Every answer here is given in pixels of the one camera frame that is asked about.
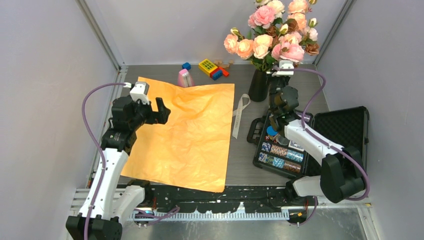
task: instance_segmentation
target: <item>gray wall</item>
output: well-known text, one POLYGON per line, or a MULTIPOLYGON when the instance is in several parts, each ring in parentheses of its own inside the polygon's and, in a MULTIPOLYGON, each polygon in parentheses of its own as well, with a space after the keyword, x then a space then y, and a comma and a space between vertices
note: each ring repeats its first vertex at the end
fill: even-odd
MULTIPOLYGON (((234 59, 224 39, 237 27, 247 33, 255 0, 86 0, 108 43, 126 65, 199 63, 234 59)), ((281 0, 287 7, 291 0, 281 0)), ((307 18, 317 18, 318 43, 330 31, 345 0, 321 0, 307 18)), ((315 57, 305 55, 305 62, 315 57)))
MULTIPOLYGON (((1 1, 0 15, 0 239, 65 239, 95 153, 81 103, 116 71, 73 0, 1 1)), ((110 93, 89 100, 96 135, 110 93)))
POLYGON ((368 173, 383 239, 423 239, 421 0, 358 0, 319 63, 331 110, 370 112, 368 173))

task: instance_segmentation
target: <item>pink bottle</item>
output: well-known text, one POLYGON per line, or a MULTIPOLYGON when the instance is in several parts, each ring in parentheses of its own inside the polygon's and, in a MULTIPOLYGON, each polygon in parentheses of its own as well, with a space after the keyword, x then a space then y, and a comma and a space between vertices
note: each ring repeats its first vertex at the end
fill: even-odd
POLYGON ((178 86, 182 88, 193 87, 195 85, 192 75, 187 69, 183 69, 178 73, 178 86))

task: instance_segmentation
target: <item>red toy block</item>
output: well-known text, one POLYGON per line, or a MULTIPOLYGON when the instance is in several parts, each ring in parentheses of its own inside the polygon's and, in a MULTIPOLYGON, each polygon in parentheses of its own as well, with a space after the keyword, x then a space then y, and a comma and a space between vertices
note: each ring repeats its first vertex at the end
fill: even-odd
POLYGON ((220 70, 220 68, 219 67, 217 67, 215 70, 213 70, 211 73, 209 73, 209 77, 210 78, 212 78, 212 76, 216 73, 216 72, 218 72, 220 70))
POLYGON ((225 70, 224 68, 222 68, 222 67, 219 66, 218 69, 220 69, 222 71, 222 74, 225 77, 228 77, 230 75, 230 73, 227 70, 225 70))

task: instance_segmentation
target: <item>white robotic arm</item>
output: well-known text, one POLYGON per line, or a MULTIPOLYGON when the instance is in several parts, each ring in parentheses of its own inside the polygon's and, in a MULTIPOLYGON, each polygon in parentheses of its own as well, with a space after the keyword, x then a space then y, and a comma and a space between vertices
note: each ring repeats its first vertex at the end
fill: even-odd
POLYGON ((321 166, 319 176, 304 176, 287 182, 285 188, 287 197, 323 196, 333 203, 338 203, 364 190, 363 175, 355 167, 355 164, 363 167, 359 151, 351 146, 344 147, 331 142, 308 125, 302 125, 300 117, 294 113, 295 108, 299 106, 298 91, 285 84, 279 86, 279 83, 287 83, 284 78, 293 75, 294 72, 290 71, 294 69, 293 63, 282 60, 279 69, 272 75, 283 77, 277 84, 271 85, 269 90, 271 125, 281 136, 302 146, 321 166), (356 163, 353 164, 337 150, 342 151, 343 155, 356 163))
POLYGON ((84 238, 86 221, 89 221, 89 239, 120 239, 123 224, 146 199, 143 186, 131 185, 113 202, 121 171, 137 139, 136 130, 143 124, 165 124, 171 113, 159 97, 156 98, 158 111, 153 111, 147 97, 148 90, 146 82, 137 82, 130 95, 113 101, 109 129, 102 136, 100 145, 105 164, 99 163, 78 216, 69 216, 66 221, 66 229, 74 240, 84 238))

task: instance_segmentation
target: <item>wrapping paper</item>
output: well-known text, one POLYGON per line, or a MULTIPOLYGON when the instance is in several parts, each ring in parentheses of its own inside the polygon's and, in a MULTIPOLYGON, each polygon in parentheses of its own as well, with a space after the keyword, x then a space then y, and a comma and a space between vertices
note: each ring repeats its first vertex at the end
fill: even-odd
POLYGON ((233 118, 234 84, 182 88, 139 77, 157 111, 156 97, 171 110, 165 125, 145 124, 121 175, 167 185, 224 191, 233 118))

